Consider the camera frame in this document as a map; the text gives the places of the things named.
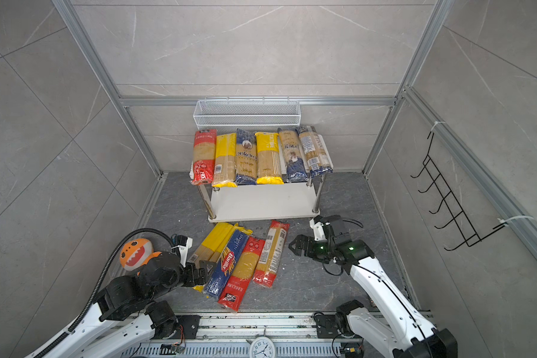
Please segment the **red white label spaghetti bag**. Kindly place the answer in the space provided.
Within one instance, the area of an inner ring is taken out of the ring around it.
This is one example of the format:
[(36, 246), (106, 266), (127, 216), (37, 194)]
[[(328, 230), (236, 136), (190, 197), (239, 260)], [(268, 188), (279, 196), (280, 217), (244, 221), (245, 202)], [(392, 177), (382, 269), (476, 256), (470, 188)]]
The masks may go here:
[(289, 224), (273, 220), (260, 259), (254, 271), (253, 281), (261, 286), (272, 287), (276, 279), (280, 258), (289, 231)]

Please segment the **blue Barilla spaghetti box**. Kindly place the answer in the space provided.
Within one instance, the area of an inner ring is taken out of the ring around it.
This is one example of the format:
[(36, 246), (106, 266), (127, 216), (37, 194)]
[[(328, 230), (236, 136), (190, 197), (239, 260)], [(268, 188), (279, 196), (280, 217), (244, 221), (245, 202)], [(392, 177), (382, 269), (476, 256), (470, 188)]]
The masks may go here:
[(204, 287), (204, 294), (208, 297), (219, 299), (223, 289), (231, 277), (249, 235), (246, 232), (235, 230), (227, 245), (221, 252), (219, 262), (210, 281)]

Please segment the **yellow Pastatime spaghetti bag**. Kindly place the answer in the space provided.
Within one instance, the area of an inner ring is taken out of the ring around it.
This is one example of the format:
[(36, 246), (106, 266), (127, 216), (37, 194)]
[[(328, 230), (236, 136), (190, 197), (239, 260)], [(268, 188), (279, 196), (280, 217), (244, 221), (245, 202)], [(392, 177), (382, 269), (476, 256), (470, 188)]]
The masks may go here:
[(256, 132), (257, 184), (283, 184), (277, 133)]

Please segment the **orange shark plush toy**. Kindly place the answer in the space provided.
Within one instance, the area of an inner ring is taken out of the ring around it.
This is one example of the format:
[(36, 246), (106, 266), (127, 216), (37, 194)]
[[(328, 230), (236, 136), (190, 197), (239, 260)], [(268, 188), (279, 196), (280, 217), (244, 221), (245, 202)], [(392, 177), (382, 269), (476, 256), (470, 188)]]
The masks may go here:
[(119, 253), (119, 263), (125, 271), (134, 271), (160, 254), (160, 251), (154, 251), (150, 240), (135, 239), (124, 244)]

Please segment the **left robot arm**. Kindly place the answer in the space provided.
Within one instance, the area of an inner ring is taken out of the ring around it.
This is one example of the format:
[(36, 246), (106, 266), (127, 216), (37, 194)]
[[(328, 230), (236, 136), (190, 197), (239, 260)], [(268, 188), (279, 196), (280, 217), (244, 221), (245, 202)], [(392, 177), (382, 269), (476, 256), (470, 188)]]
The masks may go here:
[(156, 299), (178, 287), (205, 284), (211, 274), (175, 253), (161, 253), (135, 273), (96, 287), (78, 317), (30, 357), (111, 357), (136, 343), (169, 338), (181, 326)]

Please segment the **blue white label spaghetti bag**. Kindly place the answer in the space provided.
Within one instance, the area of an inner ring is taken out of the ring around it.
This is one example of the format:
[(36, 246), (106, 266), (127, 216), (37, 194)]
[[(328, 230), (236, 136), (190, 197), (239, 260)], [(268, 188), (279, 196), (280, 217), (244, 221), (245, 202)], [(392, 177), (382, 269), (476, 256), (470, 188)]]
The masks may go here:
[(334, 169), (331, 160), (316, 129), (313, 126), (300, 126), (297, 133), (307, 159), (310, 177), (332, 173)]

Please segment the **white analog clock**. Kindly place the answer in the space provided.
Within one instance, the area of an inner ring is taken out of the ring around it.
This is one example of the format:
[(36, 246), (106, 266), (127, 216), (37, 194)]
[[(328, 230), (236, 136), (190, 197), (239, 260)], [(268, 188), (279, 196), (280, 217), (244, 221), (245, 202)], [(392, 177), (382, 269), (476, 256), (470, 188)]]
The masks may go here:
[(249, 348), (250, 358), (276, 358), (277, 351), (273, 341), (268, 337), (256, 338)]

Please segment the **black wall hook rack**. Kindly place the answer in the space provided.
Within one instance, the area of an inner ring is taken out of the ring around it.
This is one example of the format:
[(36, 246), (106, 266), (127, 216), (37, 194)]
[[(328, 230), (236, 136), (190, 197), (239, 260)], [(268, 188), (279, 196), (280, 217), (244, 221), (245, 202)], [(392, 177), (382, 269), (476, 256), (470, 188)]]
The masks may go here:
[(435, 192), (439, 197), (439, 203), (435, 210), (428, 210), (428, 213), (432, 216), (437, 216), (441, 212), (446, 214), (447, 221), (440, 225), (434, 225), (437, 231), (443, 231), (450, 226), (457, 229), (460, 236), (460, 241), (457, 244), (451, 246), (445, 246), (444, 250), (451, 252), (456, 251), (464, 246), (470, 248), (483, 240), (491, 237), (497, 232), (507, 228), (506, 223), (500, 223), (495, 225), (491, 231), (487, 234), (480, 234), (474, 226), (470, 216), (465, 211), (463, 205), (460, 203), (459, 196), (456, 195), (451, 188), (442, 171), (437, 166), (430, 152), (433, 147), (435, 134), (430, 132), (427, 137), (428, 149), (424, 159), (422, 160), (422, 166), (419, 172), (415, 175), (410, 175), (412, 179), (427, 178), (429, 180), (428, 185), (424, 189), (418, 189), (418, 193), (426, 194)]

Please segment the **white two-tier shelf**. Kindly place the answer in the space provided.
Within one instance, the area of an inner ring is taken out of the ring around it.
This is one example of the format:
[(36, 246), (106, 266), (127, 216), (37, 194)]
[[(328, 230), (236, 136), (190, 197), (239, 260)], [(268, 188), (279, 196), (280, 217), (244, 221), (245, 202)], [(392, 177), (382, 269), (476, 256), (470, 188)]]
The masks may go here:
[(307, 160), (301, 155), (308, 182), (289, 183), (283, 149), (280, 147), (280, 168), (283, 184), (255, 184), (215, 188), (212, 183), (194, 185), (208, 212), (210, 222), (244, 222), (266, 219), (308, 218), (319, 214), (322, 188), (310, 177)]

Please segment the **blue Ankara spaghetti bag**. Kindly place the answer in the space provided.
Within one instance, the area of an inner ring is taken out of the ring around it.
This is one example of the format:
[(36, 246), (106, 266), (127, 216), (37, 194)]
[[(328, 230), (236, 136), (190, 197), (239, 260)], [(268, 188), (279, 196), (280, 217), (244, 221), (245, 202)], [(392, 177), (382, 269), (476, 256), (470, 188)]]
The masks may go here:
[(237, 129), (236, 184), (255, 185), (257, 183), (257, 141), (252, 132)]

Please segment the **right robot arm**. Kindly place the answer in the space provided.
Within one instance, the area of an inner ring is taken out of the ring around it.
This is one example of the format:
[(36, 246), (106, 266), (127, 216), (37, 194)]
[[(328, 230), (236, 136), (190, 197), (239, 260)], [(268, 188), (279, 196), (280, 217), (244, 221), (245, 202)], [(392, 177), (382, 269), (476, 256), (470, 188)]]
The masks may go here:
[(351, 237), (339, 215), (310, 220), (313, 235), (298, 235), (289, 243), (296, 256), (322, 264), (334, 263), (358, 283), (383, 316), (375, 318), (359, 301), (337, 307), (335, 322), (342, 335), (358, 336), (384, 357), (457, 357), (459, 346), (447, 329), (427, 320), (395, 286), (375, 253)]

